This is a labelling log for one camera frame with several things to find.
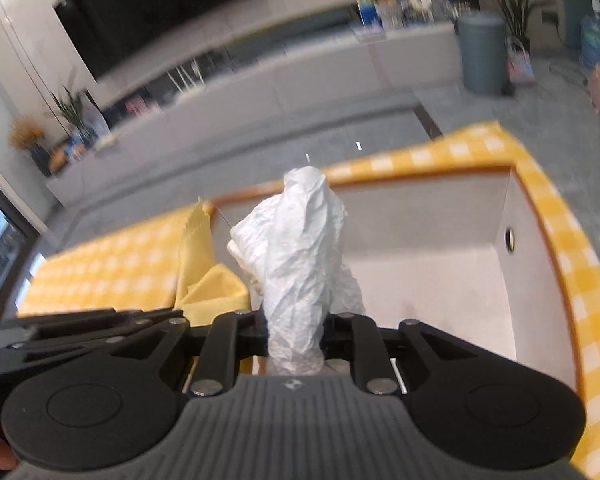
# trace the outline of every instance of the yellow checkered tablecloth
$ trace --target yellow checkered tablecloth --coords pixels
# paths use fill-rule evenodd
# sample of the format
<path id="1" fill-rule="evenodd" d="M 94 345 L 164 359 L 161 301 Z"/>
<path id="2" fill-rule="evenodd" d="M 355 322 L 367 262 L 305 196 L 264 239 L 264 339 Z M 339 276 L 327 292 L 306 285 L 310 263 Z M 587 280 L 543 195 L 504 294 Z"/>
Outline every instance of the yellow checkered tablecloth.
<path id="1" fill-rule="evenodd" d="M 192 211 L 188 206 L 50 258 L 18 315 L 173 306 L 180 241 Z"/>
<path id="2" fill-rule="evenodd" d="M 323 169 L 337 187 L 385 178 L 445 171 L 511 168 L 518 174 L 541 219 L 564 290 L 578 346 L 580 397 L 587 427 L 572 463 L 588 478 L 600 479 L 600 261 L 580 223 L 540 166 L 498 123 L 474 124 L 439 140 L 373 155 Z M 282 190 L 282 181 L 260 184 L 225 197 L 225 201 Z"/>

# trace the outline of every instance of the trash can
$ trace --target trash can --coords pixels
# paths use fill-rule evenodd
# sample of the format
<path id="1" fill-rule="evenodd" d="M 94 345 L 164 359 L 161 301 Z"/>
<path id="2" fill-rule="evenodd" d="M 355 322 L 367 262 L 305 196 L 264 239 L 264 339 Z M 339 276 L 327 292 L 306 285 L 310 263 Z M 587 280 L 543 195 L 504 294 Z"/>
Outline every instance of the trash can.
<path id="1" fill-rule="evenodd" d="M 504 20 L 491 12 L 464 14 L 458 19 L 458 32 L 465 88 L 502 95 L 509 80 Z"/>

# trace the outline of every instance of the gray ribbed panel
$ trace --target gray ribbed panel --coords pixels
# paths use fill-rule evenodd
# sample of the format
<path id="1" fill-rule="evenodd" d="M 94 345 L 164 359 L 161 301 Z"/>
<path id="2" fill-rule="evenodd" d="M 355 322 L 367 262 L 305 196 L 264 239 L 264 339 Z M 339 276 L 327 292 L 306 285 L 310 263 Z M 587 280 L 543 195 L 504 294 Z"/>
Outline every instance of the gray ribbed panel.
<path id="1" fill-rule="evenodd" d="M 566 460 L 522 473 L 469 466 L 424 439 L 395 397 L 360 392 L 348 377 L 301 378 L 304 385 L 295 391 L 284 386 L 286 381 L 288 378 L 241 376 L 228 394 L 192 400 L 173 431 L 158 446 L 124 465 L 67 474 L 25 464 L 8 479 L 584 478 Z"/>

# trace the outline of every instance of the electrical outlet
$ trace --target electrical outlet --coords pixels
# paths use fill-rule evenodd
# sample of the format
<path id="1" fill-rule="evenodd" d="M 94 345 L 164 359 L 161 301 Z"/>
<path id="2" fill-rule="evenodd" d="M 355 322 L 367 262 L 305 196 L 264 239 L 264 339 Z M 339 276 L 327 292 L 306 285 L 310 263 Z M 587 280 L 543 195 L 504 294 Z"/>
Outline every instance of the electrical outlet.
<path id="1" fill-rule="evenodd" d="M 560 25 L 560 16 L 555 10 L 543 10 L 542 11 L 542 22 L 551 23 L 556 27 Z"/>

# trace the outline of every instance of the floor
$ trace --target floor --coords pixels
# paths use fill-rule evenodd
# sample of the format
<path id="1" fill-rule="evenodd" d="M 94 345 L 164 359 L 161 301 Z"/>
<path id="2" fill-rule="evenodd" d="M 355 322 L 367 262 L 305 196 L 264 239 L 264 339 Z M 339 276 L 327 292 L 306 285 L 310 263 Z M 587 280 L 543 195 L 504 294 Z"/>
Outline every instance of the floor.
<path id="1" fill-rule="evenodd" d="M 183 153 L 88 205 L 57 210 L 41 251 L 53 253 L 305 164 L 319 167 L 427 142 L 436 135 L 428 114 L 443 134 L 500 121 L 554 181 L 600 257 L 600 118 L 570 56 L 538 58 L 534 68 L 538 84 L 513 98 L 475 96 L 458 84 L 392 92 L 254 126 L 245 131 L 253 141 L 246 150 L 219 144 L 207 148 L 206 157 Z"/>

